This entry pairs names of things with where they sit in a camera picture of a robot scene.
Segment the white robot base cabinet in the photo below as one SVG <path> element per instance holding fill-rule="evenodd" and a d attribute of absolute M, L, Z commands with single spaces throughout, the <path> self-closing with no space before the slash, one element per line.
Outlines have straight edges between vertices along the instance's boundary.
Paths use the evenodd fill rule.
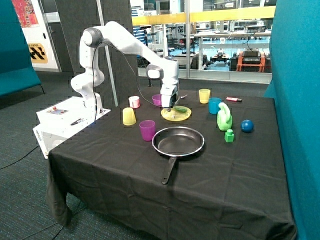
<path fill-rule="evenodd" d="M 94 110 L 94 108 L 85 107 L 84 98 L 72 96 L 38 111 L 36 115 L 39 124 L 33 128 L 33 133 L 44 158 L 48 158 L 52 149 L 82 131 L 94 120 L 98 120 L 110 112 L 106 108 L 99 108 L 97 113 Z M 76 125 L 71 125 L 78 119 L 84 120 Z"/>

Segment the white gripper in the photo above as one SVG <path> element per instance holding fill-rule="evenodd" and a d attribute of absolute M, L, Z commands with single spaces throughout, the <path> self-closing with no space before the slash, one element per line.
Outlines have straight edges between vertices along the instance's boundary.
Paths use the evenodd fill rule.
<path fill-rule="evenodd" d="M 167 112 L 171 112 L 172 106 L 177 101 L 178 86 L 176 84 L 163 84 L 160 89 L 161 106 L 167 108 Z"/>

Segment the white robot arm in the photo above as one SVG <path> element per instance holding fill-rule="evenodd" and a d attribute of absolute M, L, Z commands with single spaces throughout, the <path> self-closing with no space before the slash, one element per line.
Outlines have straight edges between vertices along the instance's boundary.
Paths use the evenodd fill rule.
<path fill-rule="evenodd" d="M 102 108 L 101 98 L 94 92 L 94 87 L 105 80 L 99 68 L 99 51 L 106 46 L 114 48 L 121 60 L 125 60 L 126 56 L 141 56 L 147 60 L 147 77 L 162 82 L 161 106 L 170 109 L 175 105 L 179 99 L 178 62 L 160 57 L 125 27 L 116 21 L 109 21 L 103 26 L 86 28 L 79 41 L 79 63 L 84 72 L 72 78 L 71 86 L 81 95 L 85 108 L 92 111 Z"/>

